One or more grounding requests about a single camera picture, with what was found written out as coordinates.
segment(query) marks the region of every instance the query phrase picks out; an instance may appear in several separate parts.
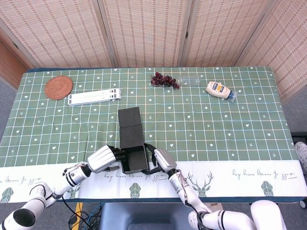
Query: mayonnaise bottle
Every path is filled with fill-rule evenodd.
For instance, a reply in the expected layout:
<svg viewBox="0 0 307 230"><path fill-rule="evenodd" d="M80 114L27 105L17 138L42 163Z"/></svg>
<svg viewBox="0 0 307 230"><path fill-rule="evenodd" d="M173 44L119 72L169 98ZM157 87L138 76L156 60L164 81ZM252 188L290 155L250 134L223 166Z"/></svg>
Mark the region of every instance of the mayonnaise bottle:
<svg viewBox="0 0 307 230"><path fill-rule="evenodd" d="M230 90L229 88L223 86L221 83L210 81L206 91L216 97L225 98L231 102L234 102L237 92Z"/></svg>

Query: woven coaster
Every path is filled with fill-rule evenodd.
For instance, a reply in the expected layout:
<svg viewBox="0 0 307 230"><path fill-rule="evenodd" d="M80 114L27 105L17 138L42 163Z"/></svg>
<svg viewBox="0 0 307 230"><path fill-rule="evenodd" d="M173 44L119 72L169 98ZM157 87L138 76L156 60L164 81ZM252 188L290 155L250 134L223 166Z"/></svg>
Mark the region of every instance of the woven coaster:
<svg viewBox="0 0 307 230"><path fill-rule="evenodd" d="M45 86L47 98L59 100L70 94L72 90L72 80L67 76L56 76L49 80Z"/></svg>

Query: open black box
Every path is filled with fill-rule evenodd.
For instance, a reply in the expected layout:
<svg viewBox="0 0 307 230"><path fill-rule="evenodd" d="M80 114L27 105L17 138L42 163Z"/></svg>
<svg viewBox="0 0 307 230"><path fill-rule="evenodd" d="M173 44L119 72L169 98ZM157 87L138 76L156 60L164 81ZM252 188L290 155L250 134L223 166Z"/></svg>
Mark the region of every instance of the open black box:
<svg viewBox="0 0 307 230"><path fill-rule="evenodd" d="M121 161L123 173L149 169L139 107L119 110L118 121L120 149L126 152L126 159Z"/></svg>

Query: grapes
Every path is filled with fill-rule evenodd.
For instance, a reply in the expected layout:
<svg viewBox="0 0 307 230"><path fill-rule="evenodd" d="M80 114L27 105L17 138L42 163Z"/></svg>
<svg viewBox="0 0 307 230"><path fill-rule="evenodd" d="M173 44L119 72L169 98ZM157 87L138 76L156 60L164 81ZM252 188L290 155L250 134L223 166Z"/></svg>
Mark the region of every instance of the grapes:
<svg viewBox="0 0 307 230"><path fill-rule="evenodd" d="M174 89L179 89L180 86L177 84L176 79L172 78L169 75L163 76L161 73L156 72L151 79L152 85L164 85L171 87L173 86Z"/></svg>

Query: gray carpet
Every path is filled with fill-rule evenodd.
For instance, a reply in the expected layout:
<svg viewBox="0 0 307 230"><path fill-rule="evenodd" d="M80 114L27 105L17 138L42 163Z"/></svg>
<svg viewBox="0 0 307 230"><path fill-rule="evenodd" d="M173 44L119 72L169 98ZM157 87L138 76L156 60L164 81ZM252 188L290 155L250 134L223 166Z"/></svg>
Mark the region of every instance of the gray carpet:
<svg viewBox="0 0 307 230"><path fill-rule="evenodd" d="M283 111L291 132L307 132L307 86L283 104Z"/></svg>
<svg viewBox="0 0 307 230"><path fill-rule="evenodd" d="M7 119L15 99L16 90L8 86L0 78L0 139L6 127ZM305 87L299 94L283 105L283 110L290 130L292 132L307 132L307 88ZM0 204L0 223L14 210L23 204ZM69 204L75 210L75 203ZM91 212L97 204L85 203L84 211ZM307 209L302 209L296 204L279 204L283 218L288 230L304 230L307 226ZM251 217L249 204L223 204L224 210L246 213ZM48 208L37 221L34 230L65 230L68 228L68 221L71 216L70 211L63 203L55 203Z"/></svg>

